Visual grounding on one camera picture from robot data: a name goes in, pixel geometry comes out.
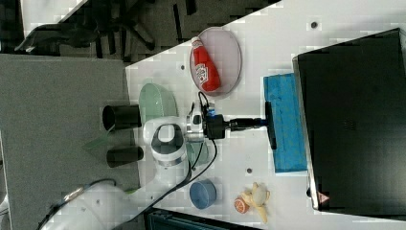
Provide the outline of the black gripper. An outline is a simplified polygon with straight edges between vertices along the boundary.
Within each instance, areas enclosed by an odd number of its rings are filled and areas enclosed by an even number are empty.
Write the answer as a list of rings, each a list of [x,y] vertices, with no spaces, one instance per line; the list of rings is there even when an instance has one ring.
[[[231,131],[257,129],[268,125],[268,121],[261,118],[236,118],[229,122],[233,124],[230,125]],[[206,137],[210,140],[224,139],[225,131],[229,127],[229,122],[225,121],[222,115],[206,116],[204,131]]]

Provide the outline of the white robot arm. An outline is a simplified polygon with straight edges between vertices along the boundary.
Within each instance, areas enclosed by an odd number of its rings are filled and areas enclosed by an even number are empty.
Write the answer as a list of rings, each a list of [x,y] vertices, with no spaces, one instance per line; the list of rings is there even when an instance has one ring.
[[[228,130],[260,127],[272,128],[270,112],[263,119],[227,121],[201,103],[194,103],[184,117],[151,119],[142,134],[148,154],[140,169],[147,177],[144,185],[128,193],[103,180],[90,183],[63,198],[36,230],[114,230],[192,181],[187,144],[223,139]]]

